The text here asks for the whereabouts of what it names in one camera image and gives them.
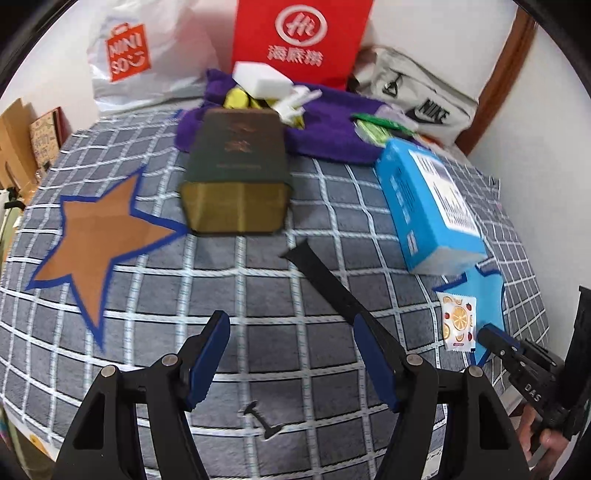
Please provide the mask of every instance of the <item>white label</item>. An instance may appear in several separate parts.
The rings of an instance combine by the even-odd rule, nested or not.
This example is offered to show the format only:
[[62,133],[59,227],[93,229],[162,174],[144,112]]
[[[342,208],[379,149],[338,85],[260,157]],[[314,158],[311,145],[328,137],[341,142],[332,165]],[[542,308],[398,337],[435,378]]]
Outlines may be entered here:
[[402,208],[402,214],[404,215],[404,221],[408,225],[410,223],[410,213],[408,213],[408,210],[405,207]]
[[408,249],[410,250],[410,254],[415,255],[418,252],[418,247],[417,247],[417,239],[414,237],[413,230],[410,230],[410,232],[407,235],[407,243],[408,243]]
[[474,217],[445,166],[429,155],[410,150],[408,153],[421,171],[446,227],[480,238]]

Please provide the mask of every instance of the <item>green book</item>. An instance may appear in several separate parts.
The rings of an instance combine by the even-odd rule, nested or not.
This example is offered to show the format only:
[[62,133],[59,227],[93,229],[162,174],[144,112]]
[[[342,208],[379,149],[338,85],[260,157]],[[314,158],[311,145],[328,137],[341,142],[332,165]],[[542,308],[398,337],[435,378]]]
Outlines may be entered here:
[[291,196],[284,127],[273,110],[211,109],[180,187],[198,233],[274,232]]

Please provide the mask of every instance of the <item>human hand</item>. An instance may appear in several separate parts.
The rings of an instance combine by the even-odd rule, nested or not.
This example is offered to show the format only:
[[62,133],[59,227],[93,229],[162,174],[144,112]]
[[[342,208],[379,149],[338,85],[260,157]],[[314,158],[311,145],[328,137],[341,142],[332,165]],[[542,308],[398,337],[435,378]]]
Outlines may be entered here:
[[[527,404],[523,409],[519,426],[517,427],[517,438],[525,454],[525,458],[529,462],[531,459],[531,425],[535,420],[535,408]],[[569,441],[562,436],[560,432],[555,430],[545,429],[540,434],[540,445],[546,448],[546,453],[537,463],[535,468],[531,471],[532,480],[542,480],[550,477],[552,470],[556,466],[556,462],[563,454]]]

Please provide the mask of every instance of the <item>white wall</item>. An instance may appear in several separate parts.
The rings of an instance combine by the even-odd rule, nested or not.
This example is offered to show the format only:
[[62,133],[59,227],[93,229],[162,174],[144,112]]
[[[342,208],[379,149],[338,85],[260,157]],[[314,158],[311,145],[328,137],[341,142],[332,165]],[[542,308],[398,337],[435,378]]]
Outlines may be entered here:
[[524,68],[470,160],[501,179],[501,202],[531,260],[550,321],[550,348],[567,352],[579,285],[591,287],[591,99],[539,29]]
[[[86,47],[106,3],[78,0],[49,29],[2,95],[0,112],[23,97],[39,115],[62,106],[73,129],[96,121]],[[237,0],[194,3],[220,65],[228,70]],[[375,0],[363,43],[403,50],[477,98],[511,29],[515,9],[512,0]]]

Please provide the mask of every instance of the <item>blue box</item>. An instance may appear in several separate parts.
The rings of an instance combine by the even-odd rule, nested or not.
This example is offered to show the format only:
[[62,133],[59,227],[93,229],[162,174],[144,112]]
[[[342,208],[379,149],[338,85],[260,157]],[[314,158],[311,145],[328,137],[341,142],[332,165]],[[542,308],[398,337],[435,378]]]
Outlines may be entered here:
[[434,153],[395,138],[376,174],[410,273],[459,275],[487,258],[466,201]]

